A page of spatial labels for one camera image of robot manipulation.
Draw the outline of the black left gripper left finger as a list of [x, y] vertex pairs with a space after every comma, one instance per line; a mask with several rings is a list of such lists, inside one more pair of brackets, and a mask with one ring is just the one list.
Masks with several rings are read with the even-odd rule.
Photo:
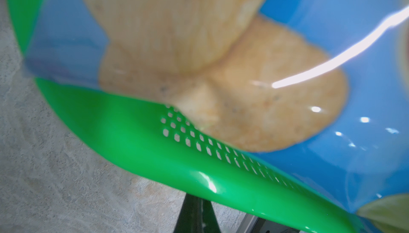
[[186, 194], [173, 233], [203, 232], [203, 200]]

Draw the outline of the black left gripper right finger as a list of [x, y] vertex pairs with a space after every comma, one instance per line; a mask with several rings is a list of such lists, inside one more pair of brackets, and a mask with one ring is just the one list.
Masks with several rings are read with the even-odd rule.
[[221, 233], [211, 201], [202, 200], [202, 232]]

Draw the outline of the green plastic basket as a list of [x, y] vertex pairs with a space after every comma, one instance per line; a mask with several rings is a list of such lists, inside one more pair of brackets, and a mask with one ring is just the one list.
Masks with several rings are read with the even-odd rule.
[[[26, 54], [48, 0], [7, 0], [14, 33]], [[56, 16], [41, 36], [53, 52], [95, 59], [104, 31], [80, 0], [54, 0]], [[36, 84], [66, 126], [115, 165], [196, 197], [308, 233], [364, 233], [359, 217], [295, 178], [199, 133], [175, 109], [38, 78]]]

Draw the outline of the light blue chips bag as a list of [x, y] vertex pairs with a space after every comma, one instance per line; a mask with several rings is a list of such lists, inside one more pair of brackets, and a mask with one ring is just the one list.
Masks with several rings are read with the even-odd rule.
[[48, 0], [23, 54], [35, 80], [169, 106], [365, 233], [408, 232], [409, 0], [80, 1], [107, 44], [53, 52]]

